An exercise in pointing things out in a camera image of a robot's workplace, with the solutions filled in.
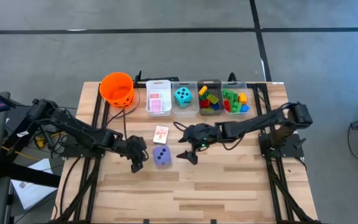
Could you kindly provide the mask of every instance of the purple foam die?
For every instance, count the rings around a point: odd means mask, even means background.
[[[171,152],[168,146],[158,146],[153,149],[153,158],[156,166],[165,166],[172,163]]]

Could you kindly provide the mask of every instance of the wooden plank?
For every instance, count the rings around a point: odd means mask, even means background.
[[[90,123],[98,90],[98,82],[84,83],[77,118]],[[267,83],[272,108],[286,103],[287,93],[282,84]],[[92,222],[141,223],[144,218],[152,223],[206,223],[217,219],[219,223],[275,223],[269,180],[264,158],[260,155],[258,131],[246,134],[244,140],[227,151],[214,144],[198,153],[199,164],[177,159],[176,155],[189,150],[188,143],[178,143],[183,133],[173,126],[178,121],[186,126],[197,123],[214,124],[218,121],[242,121],[256,116],[254,95],[248,91],[250,113],[246,116],[227,115],[195,118],[176,118],[174,114],[163,118],[150,118],[145,111],[145,89],[135,93],[135,102],[127,115],[128,136],[142,136],[151,155],[156,147],[152,142],[155,127],[169,127],[167,145],[172,154],[172,165],[158,168],[151,157],[144,168],[132,174],[131,162],[117,154],[106,153],[102,160]],[[103,113],[101,106],[99,122]],[[110,108],[110,116],[119,112]],[[123,132],[123,120],[113,120],[108,128]],[[65,162],[61,185],[74,159]],[[78,191],[83,159],[73,169],[64,197],[64,206],[73,200]],[[284,159],[285,174],[290,192],[303,210],[317,218],[307,174],[302,164]],[[56,200],[59,208],[60,194]],[[85,217],[88,196],[84,198],[81,217]]]

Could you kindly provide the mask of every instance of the orange bucket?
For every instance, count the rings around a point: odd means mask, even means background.
[[[134,100],[134,84],[132,78],[122,72],[114,72],[106,76],[100,84],[100,95],[110,105],[122,108]]]

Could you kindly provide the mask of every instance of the clear plastic bin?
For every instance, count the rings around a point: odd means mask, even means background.
[[[247,112],[238,112],[238,113],[232,113],[232,112],[228,112],[225,109],[225,112],[227,114],[233,114],[233,115],[245,115],[246,113],[248,113],[250,111],[250,104],[249,104],[249,99],[248,99],[248,91],[247,91],[247,84],[245,82],[242,81],[234,81],[234,82],[222,82],[222,96],[223,96],[223,90],[230,90],[233,91],[234,93],[237,93],[238,96],[240,96],[240,93],[244,93],[247,97],[247,103],[246,105],[249,107]]]
[[[203,108],[200,108],[200,115],[202,116],[213,116],[213,115],[219,115],[224,110],[223,105],[223,97],[222,97],[222,82],[220,80],[200,80],[197,82],[197,96],[198,92],[201,90],[203,86],[206,86],[208,88],[208,92],[214,96],[216,96],[219,101],[218,105],[219,108],[217,110],[213,111],[205,111]]]
[[[172,102],[171,102],[171,81],[169,80],[152,80],[146,82],[146,111],[150,116],[169,116],[171,114]],[[162,99],[162,111],[153,112],[149,108],[149,94],[158,93]]]
[[[198,91],[197,91],[197,82],[171,82],[172,90],[172,111],[177,117],[181,118],[192,118],[198,113]],[[175,102],[174,93],[182,87],[186,87],[191,92],[191,104],[181,108],[177,102]]]

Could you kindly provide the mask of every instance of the concrete floor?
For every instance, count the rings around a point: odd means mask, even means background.
[[[358,27],[358,0],[255,1],[263,28]],[[253,26],[248,0],[0,0],[0,30]],[[319,219],[358,223],[358,161],[346,141],[349,123],[358,120],[358,32],[263,38],[272,80],[285,82],[289,99],[307,104],[314,120],[300,133],[308,139]],[[24,104],[36,97],[76,107],[83,82],[118,70],[180,80],[225,80],[235,72],[240,80],[264,80],[253,32],[0,35],[0,91]],[[351,145],[358,155],[358,131]],[[18,224],[46,222],[52,208],[46,203]]]

